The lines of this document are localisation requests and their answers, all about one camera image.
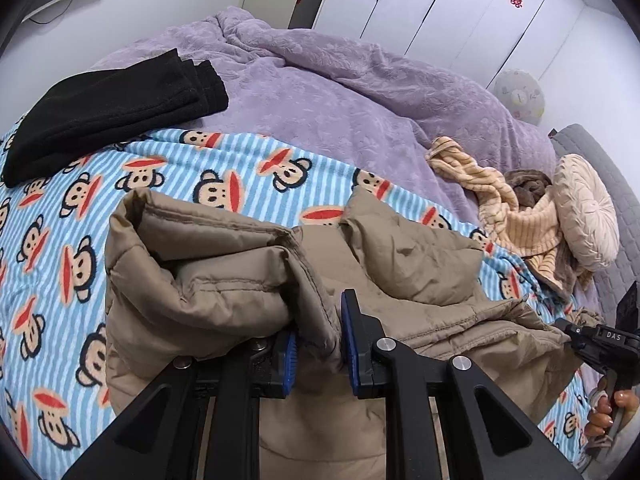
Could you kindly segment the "cream round pillow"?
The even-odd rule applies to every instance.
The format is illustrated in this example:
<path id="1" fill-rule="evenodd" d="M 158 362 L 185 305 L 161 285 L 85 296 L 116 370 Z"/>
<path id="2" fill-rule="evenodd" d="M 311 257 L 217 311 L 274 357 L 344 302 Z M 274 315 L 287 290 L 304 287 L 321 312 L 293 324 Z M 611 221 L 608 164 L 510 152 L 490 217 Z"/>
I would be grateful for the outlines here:
<path id="1" fill-rule="evenodd" d="M 552 193 L 570 251 L 586 270 L 610 266 L 620 250 L 620 229 L 608 189 L 587 159 L 566 154 L 558 160 Z"/>

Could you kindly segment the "beige puffer jacket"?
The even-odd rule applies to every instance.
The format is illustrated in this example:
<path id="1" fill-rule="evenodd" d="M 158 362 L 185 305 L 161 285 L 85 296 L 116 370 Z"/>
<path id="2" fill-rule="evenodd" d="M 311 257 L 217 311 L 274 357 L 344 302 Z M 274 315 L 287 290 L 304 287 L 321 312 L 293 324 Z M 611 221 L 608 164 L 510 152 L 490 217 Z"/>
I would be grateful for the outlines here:
<path id="1" fill-rule="evenodd" d="M 534 422 L 580 362 L 524 299 L 490 299 L 476 240 L 408 220 L 352 193 L 333 226 L 288 229 L 150 190 L 110 219 L 106 383 L 123 411 L 176 356 L 222 356 L 294 324 L 292 393 L 260 409 L 266 479 L 381 479 L 385 408 L 360 401 L 344 370 L 341 294 L 388 336 L 430 358 L 468 356 Z"/>

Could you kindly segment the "black folded garment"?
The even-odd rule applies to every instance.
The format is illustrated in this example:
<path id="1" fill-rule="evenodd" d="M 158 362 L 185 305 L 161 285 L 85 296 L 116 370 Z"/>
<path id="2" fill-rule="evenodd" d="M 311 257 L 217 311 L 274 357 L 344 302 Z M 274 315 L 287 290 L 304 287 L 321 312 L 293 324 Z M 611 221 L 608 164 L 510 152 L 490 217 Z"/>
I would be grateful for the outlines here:
<path id="1" fill-rule="evenodd" d="M 3 165 L 8 188 L 52 177 L 76 159 L 158 128 L 223 112 L 229 97 L 211 62 L 175 49 L 121 70 L 55 84 L 26 114 Z"/>

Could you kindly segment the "tan striped fleece garment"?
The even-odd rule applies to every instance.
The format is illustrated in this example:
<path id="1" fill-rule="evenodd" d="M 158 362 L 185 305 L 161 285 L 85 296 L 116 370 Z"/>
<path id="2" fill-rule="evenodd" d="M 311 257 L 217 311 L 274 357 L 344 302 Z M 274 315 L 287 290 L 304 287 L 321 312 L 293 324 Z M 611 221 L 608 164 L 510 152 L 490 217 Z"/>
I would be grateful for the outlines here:
<path id="1" fill-rule="evenodd" d="M 498 169 L 480 166 L 448 136 L 433 141 L 426 160 L 436 174 L 475 194 L 480 227 L 490 240 L 523 258 L 538 282 L 570 300 L 586 270 L 570 252 L 550 188 L 536 205 L 523 207 Z"/>

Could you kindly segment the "purple duvet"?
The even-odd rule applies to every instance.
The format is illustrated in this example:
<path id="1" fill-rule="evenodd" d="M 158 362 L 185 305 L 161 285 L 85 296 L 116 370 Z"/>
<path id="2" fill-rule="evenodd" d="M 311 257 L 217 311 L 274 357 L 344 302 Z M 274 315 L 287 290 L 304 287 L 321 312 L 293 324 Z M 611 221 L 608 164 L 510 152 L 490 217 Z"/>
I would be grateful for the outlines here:
<path id="1" fill-rule="evenodd" d="M 425 155 L 439 136 L 482 166 L 551 174 L 553 146 L 519 122 L 480 84 L 376 44 L 313 29 L 275 29 L 229 9 L 166 29 L 108 54 L 99 68 L 124 68 L 169 50 L 207 61 L 229 105 L 194 122 L 207 132 L 261 133 L 368 170 L 475 221 L 471 196 L 442 180 Z"/>

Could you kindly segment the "white wardrobe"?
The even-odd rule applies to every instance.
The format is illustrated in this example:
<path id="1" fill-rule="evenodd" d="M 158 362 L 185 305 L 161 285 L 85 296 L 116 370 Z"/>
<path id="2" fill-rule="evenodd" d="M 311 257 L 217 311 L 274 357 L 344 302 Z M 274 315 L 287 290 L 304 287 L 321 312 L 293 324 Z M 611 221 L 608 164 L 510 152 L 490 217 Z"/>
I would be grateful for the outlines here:
<path id="1" fill-rule="evenodd" d="M 314 27 L 490 90 L 503 70 L 525 70 L 549 126 L 639 130 L 639 44 L 612 0 L 322 0 Z"/>

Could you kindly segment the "blue monkey print blanket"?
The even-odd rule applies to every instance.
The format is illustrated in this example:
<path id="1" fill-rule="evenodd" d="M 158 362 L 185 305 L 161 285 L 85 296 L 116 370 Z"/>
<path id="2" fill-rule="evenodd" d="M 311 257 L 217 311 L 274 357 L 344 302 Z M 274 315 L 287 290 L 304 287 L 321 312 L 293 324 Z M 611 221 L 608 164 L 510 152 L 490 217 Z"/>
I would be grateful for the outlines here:
<path id="1" fill-rule="evenodd" d="M 155 130 L 1 192 L 1 416 L 40 477 L 61 478 L 110 423 L 103 249 L 135 188 L 282 226 L 332 226 L 354 188 L 408 219 L 483 232 L 368 170 L 261 134 Z"/>

